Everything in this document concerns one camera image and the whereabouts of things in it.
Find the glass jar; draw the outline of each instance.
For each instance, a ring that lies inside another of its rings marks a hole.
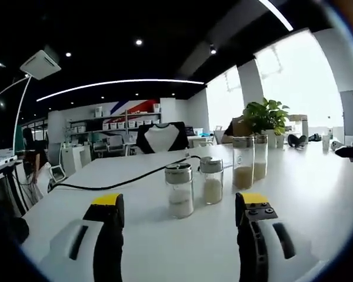
[[[207,204],[216,204],[222,200],[224,184],[224,163],[222,159],[202,157],[200,172],[204,175],[203,195]]]
[[[255,136],[255,163],[254,163],[254,180],[265,178],[267,175],[268,161],[268,136]]]
[[[239,190],[251,188],[254,182],[254,137],[233,138],[233,185]]]
[[[183,219],[194,212],[192,169],[188,163],[169,164],[165,169],[169,186],[169,209],[173,217]]]

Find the blue stripe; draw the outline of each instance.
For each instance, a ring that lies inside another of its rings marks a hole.
[[[128,102],[129,101],[119,101],[118,103],[116,103],[116,105],[110,110],[110,115],[115,113],[120,107],[124,106]]]

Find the silver jar lid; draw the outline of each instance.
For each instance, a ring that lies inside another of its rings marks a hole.
[[[255,144],[267,144],[267,143],[268,143],[268,135],[255,136]]]
[[[165,168],[165,179],[170,184],[183,184],[192,180],[192,169],[189,163],[172,163]]]
[[[233,147],[240,148],[240,149],[253,148],[254,137],[253,136],[234,137]]]
[[[203,173],[216,173],[224,169],[222,159],[214,159],[213,157],[202,157],[200,160],[200,171]]]

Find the led light strip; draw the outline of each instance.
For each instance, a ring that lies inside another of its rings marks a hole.
[[[287,30],[292,31],[293,27],[292,25],[288,22],[288,20],[283,16],[282,13],[280,13],[279,10],[277,10],[277,8],[270,3],[269,0],[259,0],[259,2],[261,4],[263,4],[264,6],[266,6],[279,20],[280,22],[282,22],[283,25],[285,25],[285,27],[287,28]]]
[[[59,94],[63,94],[69,91],[74,91],[74,90],[78,90],[78,89],[83,89],[83,88],[88,88],[88,87],[93,87],[93,86],[99,86],[99,85],[106,85],[106,84],[115,84],[115,83],[125,83],[125,82],[178,82],[178,83],[191,83],[191,84],[200,84],[203,85],[203,82],[199,82],[199,81],[190,81],[190,80],[179,80],[179,79],[125,79],[125,80],[114,80],[114,81],[106,81],[106,82],[100,82],[100,83],[93,83],[93,84],[88,84],[88,85],[84,85],[84,86],[79,86],[79,87],[74,87],[74,88],[70,88],[67,90],[63,90],[42,98],[37,99],[36,101],[42,101],[44,99],[59,95]]]

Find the ceiling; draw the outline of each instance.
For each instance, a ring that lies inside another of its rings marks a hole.
[[[1,3],[0,63],[5,68],[0,68],[0,91],[23,78],[19,67],[48,45],[59,55],[62,70],[43,80],[31,80],[22,105],[24,121],[34,119],[35,113],[37,117],[46,116],[49,108],[171,97],[172,93],[176,98],[188,99],[204,85],[164,82],[106,85],[36,102],[61,90],[110,80],[157,78],[209,82],[230,66],[249,61],[265,45],[288,35],[280,21],[261,4],[244,11],[250,19],[244,28],[221,24],[221,31],[218,30],[217,23],[246,1],[249,0],[222,0],[214,5],[200,0],[120,4],[95,1],[94,4],[78,2],[78,5],[56,0]],[[284,3],[279,10],[295,30],[329,28],[322,12],[309,1],[279,2]],[[263,9],[260,16],[256,16],[258,9]],[[230,37],[222,36],[220,41],[217,34],[229,29]],[[141,46],[135,44],[138,38],[143,40]],[[214,56],[209,54],[210,43],[218,49]],[[197,58],[196,55],[200,63],[190,73],[182,71],[186,62]]]

